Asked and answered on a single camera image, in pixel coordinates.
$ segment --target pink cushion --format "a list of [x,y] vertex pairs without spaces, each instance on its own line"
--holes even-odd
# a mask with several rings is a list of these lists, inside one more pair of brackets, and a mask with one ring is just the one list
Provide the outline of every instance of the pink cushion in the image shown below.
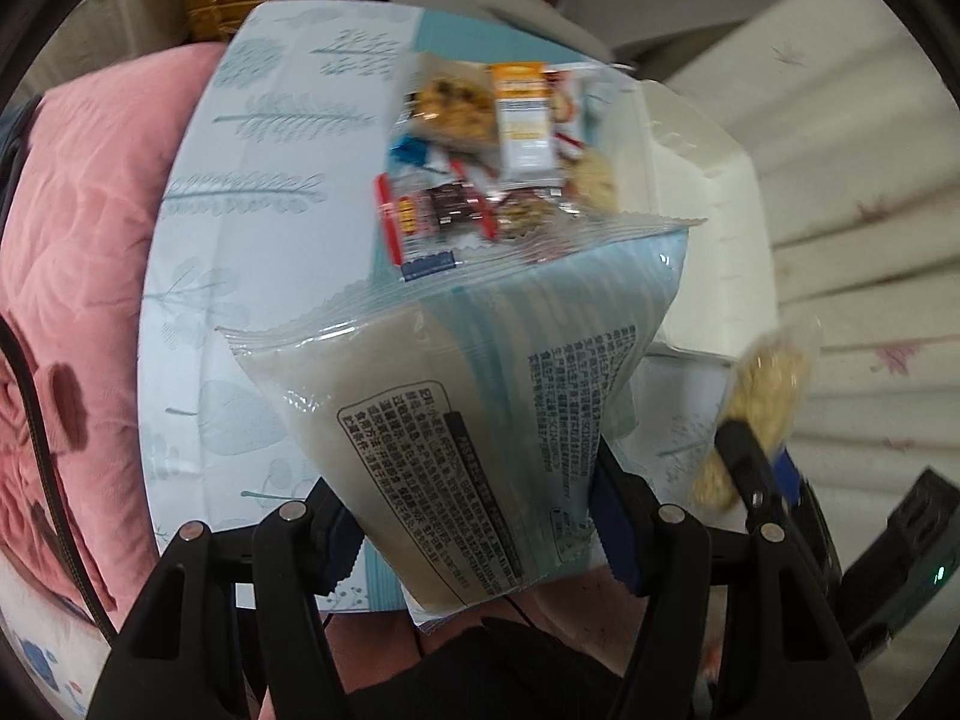
[[[179,47],[51,90],[0,248],[0,312],[35,370],[86,567],[115,620],[157,559],[140,468],[136,346],[157,208],[224,47]],[[22,405],[0,373],[0,538],[80,597],[50,547]]]

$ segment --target white curtain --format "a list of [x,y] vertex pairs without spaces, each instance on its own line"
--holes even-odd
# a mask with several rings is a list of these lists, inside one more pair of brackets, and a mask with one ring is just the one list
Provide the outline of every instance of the white curtain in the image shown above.
[[184,0],[83,0],[50,38],[13,103],[126,59],[183,43]]
[[[784,319],[824,327],[788,448],[849,565],[925,466],[960,483],[960,113],[881,0],[784,0],[668,81],[754,159]],[[960,579],[864,672],[875,717],[960,623]]]

